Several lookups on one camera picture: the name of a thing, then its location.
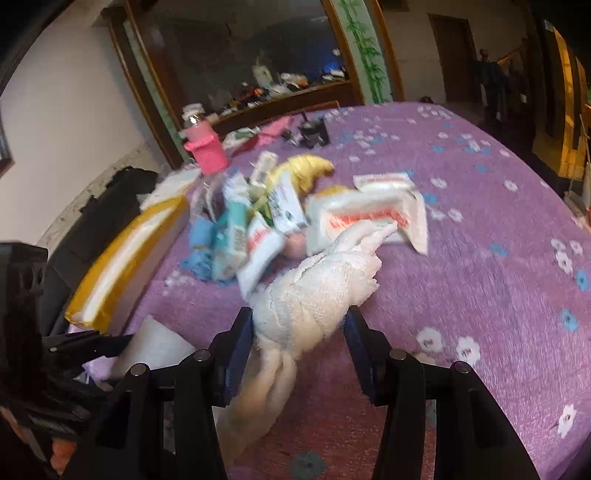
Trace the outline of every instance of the tissue packet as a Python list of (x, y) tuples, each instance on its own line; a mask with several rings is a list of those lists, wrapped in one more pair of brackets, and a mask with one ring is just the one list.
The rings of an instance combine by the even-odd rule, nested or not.
[(344, 192), (328, 197), (309, 197), (306, 214), (308, 256), (327, 248), (339, 234), (360, 220), (398, 224), (386, 243), (410, 241), (420, 254), (427, 254), (427, 215), (423, 196), (416, 190), (390, 189), (378, 192)]
[(405, 172), (354, 175), (353, 184), (360, 192), (385, 192), (394, 189), (412, 190), (414, 188), (413, 181)]
[(285, 245), (285, 235), (270, 228), (259, 212), (248, 226), (248, 262), (236, 273), (242, 298), (248, 301), (265, 269)]
[(299, 232), (307, 225), (300, 199), (291, 183), (289, 171), (283, 172), (269, 193), (273, 225), (282, 233)]

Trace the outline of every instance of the doorway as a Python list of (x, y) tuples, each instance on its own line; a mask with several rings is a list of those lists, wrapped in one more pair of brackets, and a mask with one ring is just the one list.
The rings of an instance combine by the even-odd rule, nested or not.
[(481, 103), (476, 47), (468, 20), (429, 14), (448, 102)]

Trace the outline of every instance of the gauze cloth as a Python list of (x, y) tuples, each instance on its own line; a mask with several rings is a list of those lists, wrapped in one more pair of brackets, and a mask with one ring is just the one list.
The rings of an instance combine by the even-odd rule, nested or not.
[(217, 437), (226, 465), (275, 423), (296, 380), (296, 360), (328, 338), (351, 305), (361, 305), (379, 285), (376, 249), (397, 229), (362, 220), (323, 252), (278, 277), (255, 300), (255, 342), (241, 390), (216, 409)]

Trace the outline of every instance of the standing person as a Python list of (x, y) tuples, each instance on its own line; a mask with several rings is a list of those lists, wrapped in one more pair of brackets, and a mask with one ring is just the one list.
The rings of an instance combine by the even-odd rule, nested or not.
[(499, 111), (499, 97), (506, 86), (507, 77), (501, 66), (495, 61), (489, 61), (485, 48), (480, 49), (481, 60), (478, 61), (480, 83), (486, 93), (486, 117), (489, 121), (496, 121)]

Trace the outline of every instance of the purple tablecloth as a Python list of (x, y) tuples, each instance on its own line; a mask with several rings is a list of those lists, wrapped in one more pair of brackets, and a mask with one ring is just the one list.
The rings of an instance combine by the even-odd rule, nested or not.
[[(332, 143), (314, 153), (336, 172), (317, 189), (353, 186), (354, 174), (405, 170), (428, 205), (428, 256), (409, 245), (378, 251), (380, 288), (362, 306), (370, 327), (439, 365), (472, 363), (541, 477), (557, 478), (591, 431), (591, 237), (515, 154), (441, 107), (391, 103), (333, 110), (326, 119)], [(303, 152), (283, 142), (267, 149), (281, 160)], [(234, 165), (249, 174), (259, 151)], [(238, 285), (178, 276), (188, 251), (185, 232), (129, 331), (152, 315), (202, 348), (230, 327), (244, 304)], [(289, 266), (277, 260), (266, 281)], [(430, 416), (425, 477), (434, 460)], [(292, 462), (312, 451), (323, 479), (370, 478), (384, 417), (362, 395), (337, 332), (301, 360), (278, 422), (230, 475), (287, 479), (291, 463), (292, 475), (309, 478)]]

